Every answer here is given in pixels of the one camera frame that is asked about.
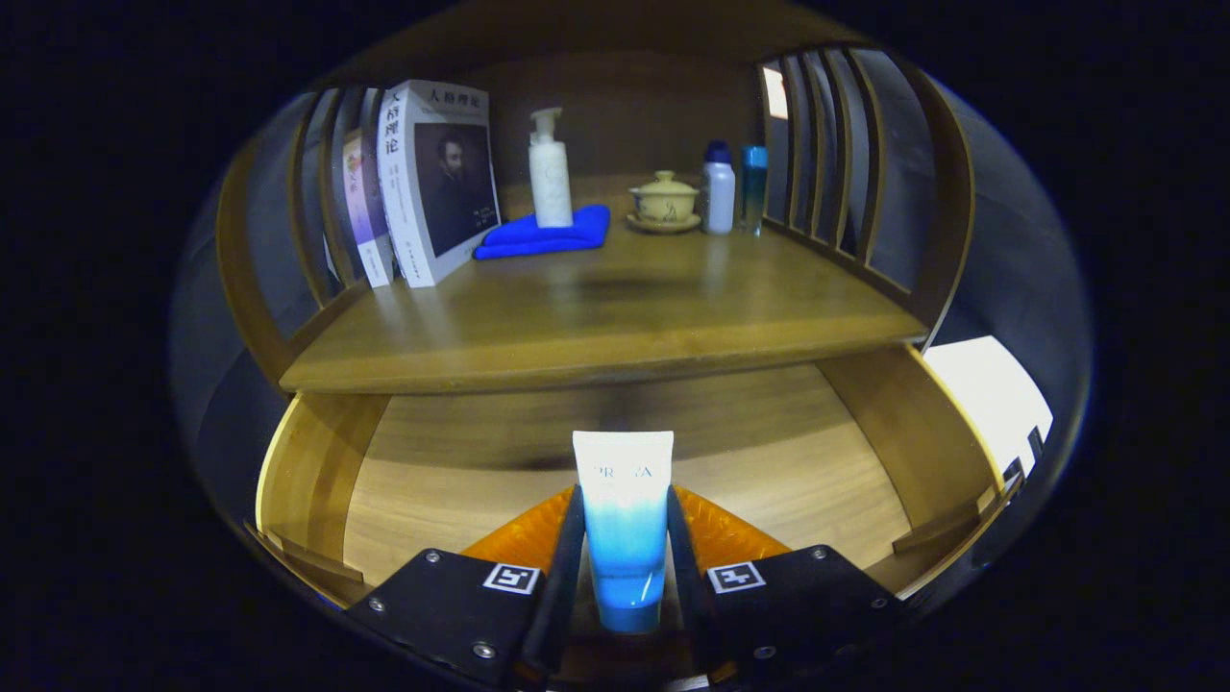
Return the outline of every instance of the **folded blue cloth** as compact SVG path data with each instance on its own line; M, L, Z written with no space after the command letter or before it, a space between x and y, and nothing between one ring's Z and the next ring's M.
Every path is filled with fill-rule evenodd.
M475 248L476 259L494 259L517 254L540 254L566 250L589 250L606 242L611 210L603 204L590 204L572 213L567 227L539 227L534 214L492 230Z

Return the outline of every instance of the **lotion tube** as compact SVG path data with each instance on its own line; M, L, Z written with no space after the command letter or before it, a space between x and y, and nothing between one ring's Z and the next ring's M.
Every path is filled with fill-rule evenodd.
M572 434L603 627L658 627L667 568L667 490L675 434Z

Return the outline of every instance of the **white light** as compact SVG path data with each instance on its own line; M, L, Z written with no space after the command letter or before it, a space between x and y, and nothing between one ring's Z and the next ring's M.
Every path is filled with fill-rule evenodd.
M769 114L784 120L790 119L790 109L786 106L786 84L781 80L781 73L764 68L765 91L769 93Z
M1002 473L1012 460L1033 471L1030 431L1046 441L1054 417L1038 386L994 336L932 345L922 359L948 387Z

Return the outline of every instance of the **pump dispenser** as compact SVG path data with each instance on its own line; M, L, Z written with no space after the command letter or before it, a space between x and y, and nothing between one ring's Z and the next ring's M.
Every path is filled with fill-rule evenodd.
M568 154L563 141L555 140L555 119L563 108L542 108L530 113L535 132L530 133L530 188L539 227L572 225L572 193L568 189Z

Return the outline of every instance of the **white bottle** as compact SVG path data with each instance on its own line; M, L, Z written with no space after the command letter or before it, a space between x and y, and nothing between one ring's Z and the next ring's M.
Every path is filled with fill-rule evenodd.
M530 113L538 130L530 134L530 188L539 227L572 225L572 193L568 189L568 152L555 140L555 118L563 108Z
M702 176L701 221L707 232L726 235L734 227L734 168L731 167L731 149L726 141L715 139L708 143Z

